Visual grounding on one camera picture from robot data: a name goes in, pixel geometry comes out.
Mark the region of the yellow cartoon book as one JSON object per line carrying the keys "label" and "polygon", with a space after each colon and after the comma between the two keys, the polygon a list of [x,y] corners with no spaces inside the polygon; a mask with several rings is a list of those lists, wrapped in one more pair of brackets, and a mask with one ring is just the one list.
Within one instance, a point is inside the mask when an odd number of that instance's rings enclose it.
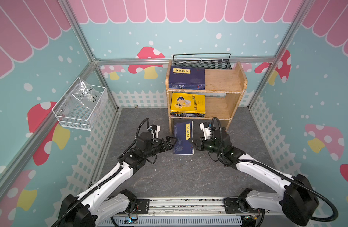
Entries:
{"label": "yellow cartoon book", "polygon": [[205,115],[205,95],[172,93],[170,113]]}

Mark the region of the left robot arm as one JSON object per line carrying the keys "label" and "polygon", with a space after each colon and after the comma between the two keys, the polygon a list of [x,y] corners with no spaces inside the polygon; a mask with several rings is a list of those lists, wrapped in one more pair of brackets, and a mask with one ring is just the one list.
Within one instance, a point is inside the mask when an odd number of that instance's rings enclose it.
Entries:
{"label": "left robot arm", "polygon": [[123,191],[113,198],[109,196],[123,182],[137,173],[150,157],[170,151],[178,139],[167,136],[158,139],[155,133],[143,132],[119,157],[116,166],[93,186],[77,196],[68,195],[62,202],[54,227],[96,227],[109,217],[130,213],[136,196]]}

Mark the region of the black deer antler book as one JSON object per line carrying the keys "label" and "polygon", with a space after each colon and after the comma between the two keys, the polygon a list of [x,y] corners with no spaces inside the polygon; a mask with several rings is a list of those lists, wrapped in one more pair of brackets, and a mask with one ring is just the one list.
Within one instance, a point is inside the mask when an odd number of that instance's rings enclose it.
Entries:
{"label": "black deer antler book", "polygon": [[171,117],[194,117],[194,118],[203,118],[205,117],[204,113],[178,113],[178,112],[171,112]]}

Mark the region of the dark blue book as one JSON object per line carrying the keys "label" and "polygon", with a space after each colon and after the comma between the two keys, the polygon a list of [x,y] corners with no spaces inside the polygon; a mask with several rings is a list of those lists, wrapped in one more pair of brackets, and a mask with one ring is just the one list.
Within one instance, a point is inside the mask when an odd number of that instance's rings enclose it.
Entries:
{"label": "dark blue book", "polygon": [[193,155],[194,148],[191,143],[191,139],[193,138],[193,121],[175,124],[174,133],[177,138],[174,154]]}
{"label": "dark blue book", "polygon": [[205,70],[171,66],[168,86],[170,89],[205,90]]}

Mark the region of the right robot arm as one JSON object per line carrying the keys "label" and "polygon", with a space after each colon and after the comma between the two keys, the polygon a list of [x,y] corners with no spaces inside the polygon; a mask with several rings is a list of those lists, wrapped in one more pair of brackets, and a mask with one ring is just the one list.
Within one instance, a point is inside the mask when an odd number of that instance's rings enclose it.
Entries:
{"label": "right robot arm", "polygon": [[196,150],[215,154],[225,167],[246,173],[273,189],[273,193],[246,189],[239,198],[244,199],[251,208],[282,213],[303,227],[310,220],[331,222],[338,218],[336,206],[316,192],[304,175],[292,176],[257,161],[234,147],[225,130],[205,129],[204,137],[191,139],[190,142]]}

